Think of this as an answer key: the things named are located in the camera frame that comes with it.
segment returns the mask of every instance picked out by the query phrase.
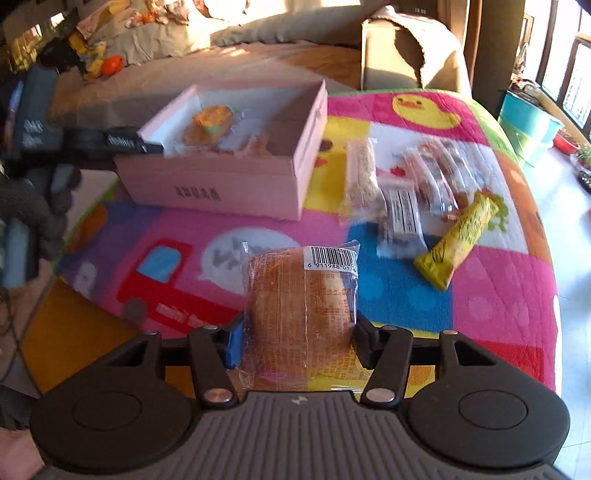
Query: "red bowl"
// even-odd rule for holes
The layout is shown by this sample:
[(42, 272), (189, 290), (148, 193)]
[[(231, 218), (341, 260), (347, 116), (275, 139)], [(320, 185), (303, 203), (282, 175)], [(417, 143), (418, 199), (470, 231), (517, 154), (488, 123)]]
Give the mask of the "red bowl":
[(578, 144), (566, 140), (565, 137), (560, 134), (556, 134), (554, 137), (554, 146), (566, 155), (572, 155), (579, 151)]

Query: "metal screw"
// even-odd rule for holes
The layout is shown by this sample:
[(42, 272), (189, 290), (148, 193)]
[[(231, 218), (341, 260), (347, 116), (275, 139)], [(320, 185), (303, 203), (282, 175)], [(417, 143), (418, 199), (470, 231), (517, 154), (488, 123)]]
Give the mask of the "metal screw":
[(234, 398), (232, 392), (225, 388), (212, 388), (207, 390), (203, 396), (210, 403), (228, 403)]
[(374, 403), (390, 403), (396, 395), (389, 388), (372, 388), (365, 394), (365, 398)]

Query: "black gripper pad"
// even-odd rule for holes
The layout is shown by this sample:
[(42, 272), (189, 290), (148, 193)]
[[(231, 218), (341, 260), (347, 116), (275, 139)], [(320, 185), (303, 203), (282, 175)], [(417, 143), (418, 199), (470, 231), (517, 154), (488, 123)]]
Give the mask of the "black gripper pad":
[(566, 480), (549, 465), (514, 473), (462, 470), (432, 457), (389, 411), (349, 392), (258, 393), (208, 411), (193, 434), (158, 462), (116, 475), (48, 467), (39, 480)]

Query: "yellow duck print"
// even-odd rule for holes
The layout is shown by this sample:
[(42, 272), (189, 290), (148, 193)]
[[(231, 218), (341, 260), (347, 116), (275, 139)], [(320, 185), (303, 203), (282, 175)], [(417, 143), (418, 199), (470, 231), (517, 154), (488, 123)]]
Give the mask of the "yellow duck print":
[(450, 130), (462, 123), (459, 115), (442, 112), (433, 100), (420, 95), (397, 95), (392, 108), (406, 121), (422, 127)]

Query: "open box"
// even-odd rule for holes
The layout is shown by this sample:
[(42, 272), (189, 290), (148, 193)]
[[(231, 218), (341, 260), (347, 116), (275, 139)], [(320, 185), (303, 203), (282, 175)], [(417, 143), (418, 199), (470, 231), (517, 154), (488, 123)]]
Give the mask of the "open box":
[[(272, 155), (184, 150), (179, 139), (191, 116), (227, 105), (241, 118), (218, 147), (237, 150), (266, 134)], [(194, 85), (144, 125), (140, 136), (164, 156), (115, 159), (133, 200), (143, 205), (299, 220), (327, 120), (324, 80)]]

